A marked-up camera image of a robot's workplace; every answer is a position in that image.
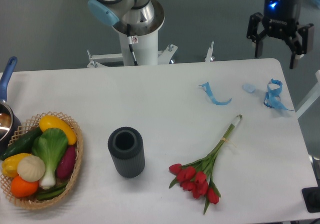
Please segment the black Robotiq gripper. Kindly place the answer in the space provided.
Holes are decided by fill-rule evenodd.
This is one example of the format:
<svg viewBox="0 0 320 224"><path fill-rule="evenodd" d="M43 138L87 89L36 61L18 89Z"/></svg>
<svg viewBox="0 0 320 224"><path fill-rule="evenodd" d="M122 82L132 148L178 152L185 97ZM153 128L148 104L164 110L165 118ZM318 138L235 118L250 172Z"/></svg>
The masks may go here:
<svg viewBox="0 0 320 224"><path fill-rule="evenodd" d="M266 36L285 40L291 50L289 68L294 69L298 60L313 49L315 26L313 23L299 25L302 0L264 0L263 15L260 12L249 18L246 37L255 45L255 58L263 53Z"/></svg>

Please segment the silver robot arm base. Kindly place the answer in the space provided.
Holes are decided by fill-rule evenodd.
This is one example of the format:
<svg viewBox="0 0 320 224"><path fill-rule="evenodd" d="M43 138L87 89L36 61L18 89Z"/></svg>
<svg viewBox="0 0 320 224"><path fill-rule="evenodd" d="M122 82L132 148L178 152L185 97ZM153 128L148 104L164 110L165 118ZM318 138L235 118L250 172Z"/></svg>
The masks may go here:
<svg viewBox="0 0 320 224"><path fill-rule="evenodd" d="M157 0L89 0L88 8L101 23L127 36L159 30L165 12Z"/></svg>

